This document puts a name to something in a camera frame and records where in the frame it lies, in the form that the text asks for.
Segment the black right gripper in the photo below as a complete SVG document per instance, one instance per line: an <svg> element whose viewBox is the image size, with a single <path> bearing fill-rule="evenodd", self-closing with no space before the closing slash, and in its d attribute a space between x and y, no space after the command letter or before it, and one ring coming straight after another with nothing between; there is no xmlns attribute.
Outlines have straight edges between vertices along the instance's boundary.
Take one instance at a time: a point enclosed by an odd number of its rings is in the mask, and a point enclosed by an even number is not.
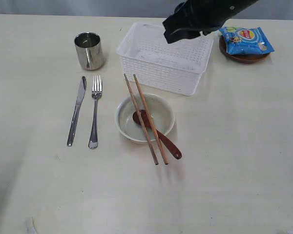
<svg viewBox="0 0 293 234"><path fill-rule="evenodd" d="M232 0L188 0L163 21L167 43L206 36L221 28L234 11Z"/></svg>

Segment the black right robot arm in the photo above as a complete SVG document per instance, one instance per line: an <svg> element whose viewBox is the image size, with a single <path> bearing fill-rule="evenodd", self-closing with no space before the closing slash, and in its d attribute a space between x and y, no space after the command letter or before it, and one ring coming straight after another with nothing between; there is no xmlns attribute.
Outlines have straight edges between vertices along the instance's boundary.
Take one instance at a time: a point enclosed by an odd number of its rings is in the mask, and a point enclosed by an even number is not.
<svg viewBox="0 0 293 234"><path fill-rule="evenodd" d="M207 36L254 3L255 0L187 0L163 21L164 37L171 44Z"/></svg>

